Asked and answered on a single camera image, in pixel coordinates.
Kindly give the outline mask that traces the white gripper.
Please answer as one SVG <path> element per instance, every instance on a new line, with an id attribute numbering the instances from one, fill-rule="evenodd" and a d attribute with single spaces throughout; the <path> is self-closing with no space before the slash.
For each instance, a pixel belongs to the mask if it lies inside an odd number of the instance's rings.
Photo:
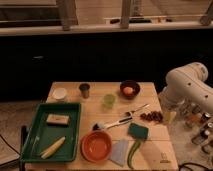
<path id="1" fill-rule="evenodd" d="M 177 114 L 181 100 L 167 91 L 160 92 L 158 98 L 163 113 L 163 124 L 169 125 Z"/>

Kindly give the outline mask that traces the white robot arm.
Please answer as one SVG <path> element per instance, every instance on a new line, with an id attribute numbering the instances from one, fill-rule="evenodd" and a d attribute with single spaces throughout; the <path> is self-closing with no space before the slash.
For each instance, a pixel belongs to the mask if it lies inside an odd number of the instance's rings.
<path id="1" fill-rule="evenodd" d="M 166 74 L 166 86 L 158 94 L 165 125 L 177 114 L 193 110 L 213 115 L 213 88 L 205 83 L 207 78 L 208 69 L 200 62 L 174 68 Z"/>

